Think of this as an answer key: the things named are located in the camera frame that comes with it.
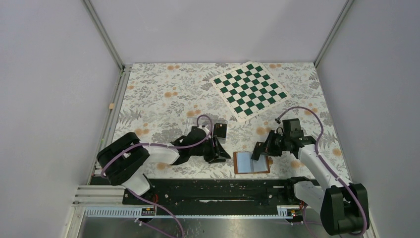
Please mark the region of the brown leather card holder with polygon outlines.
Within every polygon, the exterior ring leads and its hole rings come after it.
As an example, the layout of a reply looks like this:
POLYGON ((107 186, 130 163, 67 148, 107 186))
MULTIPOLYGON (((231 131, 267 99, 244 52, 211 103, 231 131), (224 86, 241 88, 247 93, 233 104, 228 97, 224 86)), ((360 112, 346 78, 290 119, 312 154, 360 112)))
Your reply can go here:
POLYGON ((252 152, 234 152, 234 174, 268 174, 270 173, 270 162, 272 159, 269 156, 261 155, 258 160, 251 158, 252 152))

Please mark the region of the clear acrylic card box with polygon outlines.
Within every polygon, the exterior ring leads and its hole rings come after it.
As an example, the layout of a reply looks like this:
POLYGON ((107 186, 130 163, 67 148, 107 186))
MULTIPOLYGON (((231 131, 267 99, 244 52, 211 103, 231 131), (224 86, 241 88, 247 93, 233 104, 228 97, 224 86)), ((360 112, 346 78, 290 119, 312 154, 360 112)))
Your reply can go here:
MULTIPOLYGON (((228 125, 227 120, 221 120, 221 119, 208 119, 207 117, 200 117, 200 118, 187 118, 186 119, 186 129, 185 129, 185 135, 187 135, 190 131, 197 128, 204 128, 206 132, 210 131, 210 126, 212 125, 212 135, 213 135, 213 127, 215 123, 226 123, 228 125)), ((218 138, 221 144, 226 143, 226 139, 218 138)))

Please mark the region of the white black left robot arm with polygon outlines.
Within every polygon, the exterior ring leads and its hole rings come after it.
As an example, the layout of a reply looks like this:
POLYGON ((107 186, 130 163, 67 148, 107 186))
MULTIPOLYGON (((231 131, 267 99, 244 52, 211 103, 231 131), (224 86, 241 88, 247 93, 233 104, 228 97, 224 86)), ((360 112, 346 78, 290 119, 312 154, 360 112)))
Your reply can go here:
POLYGON ((96 159, 102 168, 101 176, 112 186, 125 187, 134 192, 139 202, 147 204, 152 201, 154 191, 141 166, 150 163, 181 165, 192 156, 201 156, 209 164, 231 159, 218 138, 204 125, 192 127, 187 135, 169 144, 141 142, 136 133, 129 132, 101 150, 96 159))

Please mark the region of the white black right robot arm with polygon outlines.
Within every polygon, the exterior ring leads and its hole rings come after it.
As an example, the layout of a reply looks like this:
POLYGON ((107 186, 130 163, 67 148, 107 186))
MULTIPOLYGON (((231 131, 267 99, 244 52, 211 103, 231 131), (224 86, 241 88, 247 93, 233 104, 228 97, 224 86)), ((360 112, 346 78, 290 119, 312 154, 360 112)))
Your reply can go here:
POLYGON ((316 140, 305 135, 298 119, 286 119, 282 127, 271 130, 265 142, 255 144, 251 159, 280 156, 290 152, 300 160, 318 182, 306 177, 287 179, 284 198, 290 204, 303 201, 319 215, 329 235, 364 233, 369 228, 368 196, 360 183, 342 178, 319 153, 316 140))

